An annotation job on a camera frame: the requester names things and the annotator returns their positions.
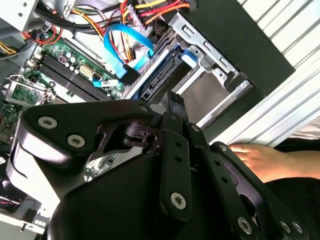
metal bracket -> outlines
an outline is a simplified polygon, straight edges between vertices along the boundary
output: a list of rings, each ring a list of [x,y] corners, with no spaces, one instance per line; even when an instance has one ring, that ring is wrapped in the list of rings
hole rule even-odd
[[[230,104],[232,104],[237,98],[243,94],[249,87],[252,87],[252,84],[245,80],[243,81],[232,93],[230,93],[220,104],[218,104],[214,109],[212,109],[204,118],[202,118],[196,125],[199,128],[205,128],[208,124],[222,112]]]
[[[23,32],[27,27],[38,0],[2,0],[0,18]]]
[[[180,13],[177,13],[169,22],[173,30],[186,42],[198,46],[210,58],[212,58],[227,74],[238,74],[236,68],[205,39]]]

connector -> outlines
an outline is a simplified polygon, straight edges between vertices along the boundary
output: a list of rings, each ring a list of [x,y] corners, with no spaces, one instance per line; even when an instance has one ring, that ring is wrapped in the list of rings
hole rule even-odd
[[[94,74],[94,70],[87,65],[82,65],[79,69],[79,72],[87,78],[92,78],[92,75]]]
[[[188,2],[190,5],[189,9],[190,9],[191,13],[194,12],[195,10],[197,10],[197,8],[198,8],[197,0],[188,0]]]
[[[146,26],[138,17],[134,7],[132,5],[127,6],[126,8],[129,11],[130,16],[132,17],[133,22],[139,27],[140,31],[146,30]]]

silver metal frame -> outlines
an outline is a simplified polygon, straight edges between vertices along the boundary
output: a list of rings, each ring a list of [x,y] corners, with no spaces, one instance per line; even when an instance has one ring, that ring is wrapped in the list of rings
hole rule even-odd
[[[204,128],[208,123],[212,123],[216,117],[234,101],[236,101],[242,94],[252,87],[248,80],[243,81],[230,95],[228,95],[222,102],[220,102],[214,109],[212,109],[204,118],[202,118],[196,125],[199,128]]]
[[[27,27],[38,0],[2,0],[0,18],[23,32]]]
[[[320,0],[238,1],[296,72],[210,144],[275,147],[320,116]]]

finger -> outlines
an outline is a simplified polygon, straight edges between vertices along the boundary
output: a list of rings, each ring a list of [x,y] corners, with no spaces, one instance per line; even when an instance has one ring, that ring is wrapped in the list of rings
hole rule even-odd
[[[229,148],[233,152],[238,152],[238,153],[250,153],[254,149],[254,147],[249,144],[234,144],[234,145],[230,145]]]

motherboard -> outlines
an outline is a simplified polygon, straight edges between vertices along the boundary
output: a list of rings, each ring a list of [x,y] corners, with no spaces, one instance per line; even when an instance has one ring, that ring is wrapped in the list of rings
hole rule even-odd
[[[95,87],[103,82],[104,87]],[[45,104],[119,100],[125,86],[94,57],[68,39],[37,45],[1,90],[0,140],[10,144],[21,112]]]

